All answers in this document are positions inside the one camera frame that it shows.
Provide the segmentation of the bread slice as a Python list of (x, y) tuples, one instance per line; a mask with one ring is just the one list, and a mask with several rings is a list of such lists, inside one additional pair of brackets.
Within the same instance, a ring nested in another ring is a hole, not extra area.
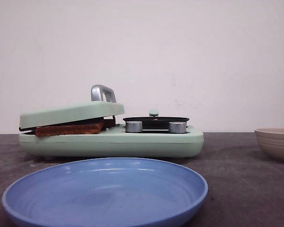
[(35, 130), (36, 136), (54, 136), (69, 134), (97, 134), (104, 126), (104, 119), (88, 121), (83, 124), (60, 125), (60, 126), (42, 126)]
[(115, 127), (116, 122), (115, 119), (104, 119), (104, 128)]

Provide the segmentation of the beige ribbed bowl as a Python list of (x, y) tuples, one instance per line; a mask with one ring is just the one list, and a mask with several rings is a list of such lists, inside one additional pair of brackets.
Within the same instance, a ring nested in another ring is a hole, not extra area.
[(284, 128), (256, 129), (260, 148), (271, 158), (284, 160)]

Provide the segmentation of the green breakfast maker lid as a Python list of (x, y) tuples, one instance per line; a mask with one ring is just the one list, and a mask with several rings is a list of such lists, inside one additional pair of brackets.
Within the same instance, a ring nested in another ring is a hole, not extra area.
[(116, 101), (113, 89), (104, 85), (94, 85), (91, 88), (91, 101), (21, 114), (19, 130), (28, 131), (39, 126), (76, 122), (124, 113), (124, 105)]

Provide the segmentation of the green breakfast maker base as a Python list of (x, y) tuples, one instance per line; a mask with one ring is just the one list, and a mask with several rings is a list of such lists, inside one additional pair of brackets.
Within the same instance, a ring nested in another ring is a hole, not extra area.
[(23, 133), (19, 143), (25, 152), (43, 157), (194, 157), (203, 147), (204, 135), (193, 126), (187, 126), (183, 134), (127, 133), (120, 124), (99, 134), (38, 137)]

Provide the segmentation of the black round frying pan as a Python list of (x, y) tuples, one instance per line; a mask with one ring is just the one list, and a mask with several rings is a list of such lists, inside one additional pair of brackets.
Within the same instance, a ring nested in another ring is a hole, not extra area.
[(171, 117), (171, 116), (140, 116), (127, 117), (123, 119), (128, 121), (141, 121), (144, 130), (168, 130), (170, 122), (185, 122), (190, 119), (186, 117)]

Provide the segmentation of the left silver control knob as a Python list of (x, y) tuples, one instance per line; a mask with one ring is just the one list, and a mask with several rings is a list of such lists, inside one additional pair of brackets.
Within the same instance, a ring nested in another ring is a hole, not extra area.
[(143, 131), (142, 121), (126, 121), (125, 132), (126, 133), (140, 133)]

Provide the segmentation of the silver control knob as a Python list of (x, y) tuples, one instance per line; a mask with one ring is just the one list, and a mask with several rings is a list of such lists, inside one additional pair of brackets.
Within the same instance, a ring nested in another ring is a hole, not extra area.
[(186, 133), (186, 122), (169, 122), (169, 133), (173, 134)]
[(126, 133), (140, 133), (143, 131), (142, 121), (126, 121), (125, 132)]

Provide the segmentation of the right silver control knob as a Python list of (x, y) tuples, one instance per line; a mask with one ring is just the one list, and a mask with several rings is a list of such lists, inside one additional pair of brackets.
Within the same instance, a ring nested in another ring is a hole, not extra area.
[(186, 133), (186, 122), (169, 122), (169, 133), (173, 134)]

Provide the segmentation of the blue plate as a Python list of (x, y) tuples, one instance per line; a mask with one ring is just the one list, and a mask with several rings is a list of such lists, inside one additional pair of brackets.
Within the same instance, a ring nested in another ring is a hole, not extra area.
[(201, 208), (206, 180), (146, 158), (98, 158), (45, 168), (11, 184), (2, 205), (19, 227), (179, 227)]

